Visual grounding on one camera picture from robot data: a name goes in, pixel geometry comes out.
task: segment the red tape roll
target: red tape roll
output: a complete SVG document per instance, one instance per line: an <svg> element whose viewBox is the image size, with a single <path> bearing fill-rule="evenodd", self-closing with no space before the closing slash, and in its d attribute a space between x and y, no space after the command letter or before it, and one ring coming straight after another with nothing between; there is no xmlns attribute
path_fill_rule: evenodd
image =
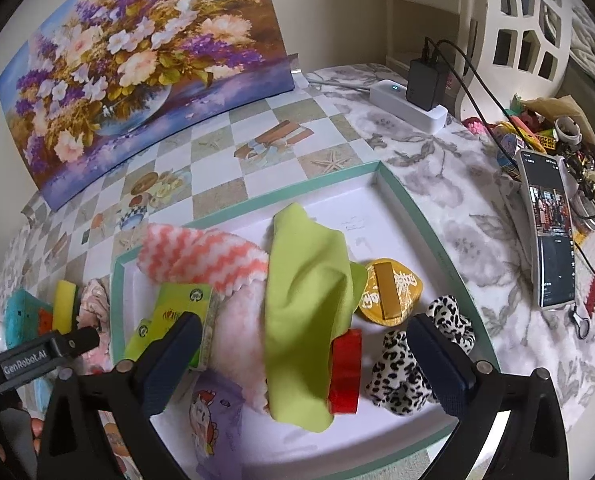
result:
<svg viewBox="0 0 595 480"><path fill-rule="evenodd" d="M349 330L332 345L329 406L333 415L357 413L362 372L362 331Z"/></svg>

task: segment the clutter pile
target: clutter pile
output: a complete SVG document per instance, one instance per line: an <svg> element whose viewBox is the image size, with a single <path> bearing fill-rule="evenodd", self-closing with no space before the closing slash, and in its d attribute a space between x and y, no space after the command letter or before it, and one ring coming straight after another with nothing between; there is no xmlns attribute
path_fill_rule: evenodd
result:
<svg viewBox="0 0 595 480"><path fill-rule="evenodd" d="M530 148L561 156L567 170L564 184L576 225L583 232L594 231L595 160L591 146L595 145L595 133L584 111L571 96L530 101L516 96L506 112L512 123L488 125L506 153L513 157L519 150ZM485 131L478 118L468 118L463 124L475 134ZM517 167L501 150L497 161L514 180L519 180Z"/></svg>

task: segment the green snack package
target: green snack package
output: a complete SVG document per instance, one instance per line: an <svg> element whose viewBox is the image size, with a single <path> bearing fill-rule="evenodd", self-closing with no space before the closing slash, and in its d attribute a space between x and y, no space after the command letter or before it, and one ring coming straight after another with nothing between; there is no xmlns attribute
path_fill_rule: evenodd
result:
<svg viewBox="0 0 595 480"><path fill-rule="evenodd" d="M204 371L209 365L213 325L219 305L218 295L209 285L196 283L162 283L151 320L143 319L125 348L124 358L137 361L151 341L164 337L184 312L193 312L204 327L202 344L191 359L189 368Z"/></svg>
<svg viewBox="0 0 595 480"><path fill-rule="evenodd" d="M143 319L140 321L140 324L136 328L135 332L129 339L129 344L124 349L124 358L131 359L132 361L137 361L138 358L143 354L146 350L146 347L151 343L151 338L149 337L148 330L151 327L151 320L150 319Z"/></svg>

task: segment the power strip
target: power strip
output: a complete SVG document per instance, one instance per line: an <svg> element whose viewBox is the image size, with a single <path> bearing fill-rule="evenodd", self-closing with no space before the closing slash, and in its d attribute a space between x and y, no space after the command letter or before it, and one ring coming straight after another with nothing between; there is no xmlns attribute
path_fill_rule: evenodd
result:
<svg viewBox="0 0 595 480"><path fill-rule="evenodd" d="M406 100L406 86L390 79L371 85L370 101L427 134L436 134L447 123L449 111L444 106L438 105L428 112L422 110Z"/></svg>

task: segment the key ring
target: key ring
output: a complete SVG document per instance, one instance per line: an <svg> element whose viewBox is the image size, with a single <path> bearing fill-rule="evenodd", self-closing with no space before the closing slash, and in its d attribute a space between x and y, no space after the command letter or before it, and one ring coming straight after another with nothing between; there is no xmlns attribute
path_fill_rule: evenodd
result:
<svg viewBox="0 0 595 480"><path fill-rule="evenodd" d="M569 311L571 321L577 327L577 333L579 339L586 339L591 331L591 320L588 317L582 317L577 312L577 303L575 303L572 309Z"/></svg>

